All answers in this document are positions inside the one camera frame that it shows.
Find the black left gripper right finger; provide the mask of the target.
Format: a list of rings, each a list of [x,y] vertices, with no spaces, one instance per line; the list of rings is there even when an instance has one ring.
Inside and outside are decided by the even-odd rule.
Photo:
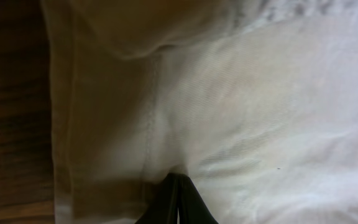
[[[179,224],[218,224],[188,176],[179,175]]]

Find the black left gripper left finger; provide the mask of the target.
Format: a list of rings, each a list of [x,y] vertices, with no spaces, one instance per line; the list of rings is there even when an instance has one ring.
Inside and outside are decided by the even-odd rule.
[[[168,174],[154,200],[135,224],[177,224],[178,184],[178,176]]]

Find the beige khaki shorts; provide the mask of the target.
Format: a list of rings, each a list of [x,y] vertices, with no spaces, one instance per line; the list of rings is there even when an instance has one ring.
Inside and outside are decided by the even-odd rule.
[[[57,223],[173,172],[218,223],[358,223],[358,1],[43,1]]]

